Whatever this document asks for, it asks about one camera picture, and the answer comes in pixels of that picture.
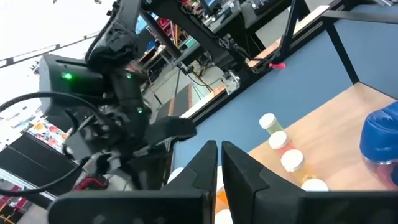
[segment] orange liquid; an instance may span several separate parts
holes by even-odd
[[[307,180],[312,178],[317,178],[316,175],[312,172],[311,168],[304,164],[301,168],[294,172],[290,172],[294,179],[297,181],[300,186]]]
[[[289,140],[289,142],[286,144],[285,147],[282,147],[280,149],[276,149],[278,151],[278,153],[280,153],[281,155],[283,155],[286,151],[291,150],[291,149],[295,149],[296,147],[293,145],[293,143]]]

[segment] glass jar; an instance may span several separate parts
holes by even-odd
[[[273,113],[264,114],[259,120],[260,126],[266,129],[269,134],[273,134],[276,131],[283,131],[284,129],[278,123],[276,116]]]
[[[271,149],[276,150],[279,154],[283,155],[286,151],[295,149],[292,141],[284,131],[276,131],[268,139]]]
[[[286,151],[282,155],[280,163],[285,170],[293,176],[299,186],[303,185],[310,179],[317,178],[312,172],[310,166],[305,163],[303,153],[298,149]]]
[[[368,169],[389,190],[398,190],[398,161],[376,162],[363,156]]]
[[[315,192],[329,191],[327,184],[323,180],[320,180],[318,178],[312,178],[306,180],[303,183],[303,185],[301,185],[301,189],[305,191],[315,191]]]

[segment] pink object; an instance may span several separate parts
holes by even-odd
[[[285,69],[286,68],[285,63],[279,63],[279,64],[270,63],[269,66],[273,69]]]

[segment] orange item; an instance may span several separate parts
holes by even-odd
[[[226,205],[228,204],[228,200],[226,198],[226,192],[225,190],[221,190],[218,195],[217,195],[218,200],[222,201]]]
[[[298,149],[291,149],[285,152],[280,159],[280,163],[300,186],[309,179],[317,178],[311,167],[305,163],[303,153]]]

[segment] blue container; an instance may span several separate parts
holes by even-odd
[[[398,102],[371,113],[359,145],[366,165],[389,189],[398,190]]]

